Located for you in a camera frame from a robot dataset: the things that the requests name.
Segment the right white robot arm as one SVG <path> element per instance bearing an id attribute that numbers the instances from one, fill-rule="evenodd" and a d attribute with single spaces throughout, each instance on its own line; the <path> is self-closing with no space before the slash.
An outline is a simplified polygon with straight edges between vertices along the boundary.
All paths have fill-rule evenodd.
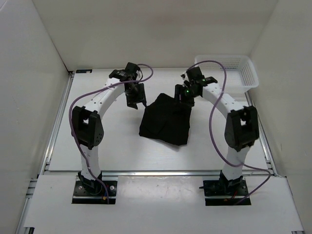
<path id="1" fill-rule="evenodd" d="M 214 110 L 218 110 L 226 119 L 224 138 L 228 145 L 227 155 L 221 156 L 225 165 L 220 176 L 219 190 L 225 194 L 232 194 L 236 182 L 242 179 L 242 168 L 247 153 L 259 138 L 257 110 L 254 106 L 243 106 L 229 94 L 222 91 L 219 84 L 212 77 L 201 81 L 175 86 L 175 99 L 183 104 L 194 106 L 194 98 L 202 97 L 209 101 L 213 108 L 209 116 L 209 134 L 216 146 L 212 133 L 212 118 Z"/>

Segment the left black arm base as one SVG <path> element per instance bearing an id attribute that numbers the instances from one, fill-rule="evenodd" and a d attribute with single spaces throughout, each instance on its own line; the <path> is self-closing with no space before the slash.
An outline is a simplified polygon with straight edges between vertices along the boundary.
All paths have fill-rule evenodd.
<path id="1" fill-rule="evenodd" d="M 115 205 L 117 196 L 117 178 L 102 181 L 104 186 L 97 180 L 87 180 L 78 172 L 73 190 L 72 204 L 104 204 Z"/>

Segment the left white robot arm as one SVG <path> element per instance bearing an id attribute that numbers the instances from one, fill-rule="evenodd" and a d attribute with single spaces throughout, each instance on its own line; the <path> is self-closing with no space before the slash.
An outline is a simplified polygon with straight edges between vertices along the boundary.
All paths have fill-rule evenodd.
<path id="1" fill-rule="evenodd" d="M 71 105 L 69 119 L 72 136 L 81 152 L 82 170 L 78 177 L 91 195 L 97 195 L 102 190 L 102 174 L 98 163 L 98 145 L 104 138 L 102 118 L 122 94 L 126 95 L 126 103 L 130 108 L 138 109 L 139 103 L 147 106 L 144 84 L 139 81 L 142 77 L 141 68 L 129 62 L 126 68 L 115 69 L 102 89 L 91 92 L 90 95 L 95 96 L 88 103 L 81 107 Z"/>

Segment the black shorts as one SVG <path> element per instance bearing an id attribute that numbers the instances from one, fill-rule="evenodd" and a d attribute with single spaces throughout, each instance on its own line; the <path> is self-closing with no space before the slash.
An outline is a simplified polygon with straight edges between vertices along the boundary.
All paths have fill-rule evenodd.
<path id="1" fill-rule="evenodd" d="M 188 143 L 191 107 L 161 93 L 144 110 L 139 135 L 182 146 Z"/>

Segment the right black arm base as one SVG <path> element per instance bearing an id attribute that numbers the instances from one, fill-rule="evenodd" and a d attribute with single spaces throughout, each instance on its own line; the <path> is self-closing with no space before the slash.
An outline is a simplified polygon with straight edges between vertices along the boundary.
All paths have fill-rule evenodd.
<path id="1" fill-rule="evenodd" d="M 204 191 L 206 206 L 251 205 L 247 183 L 243 176 L 227 180 L 221 173 L 217 180 L 203 180 L 203 185 L 199 189 Z"/>

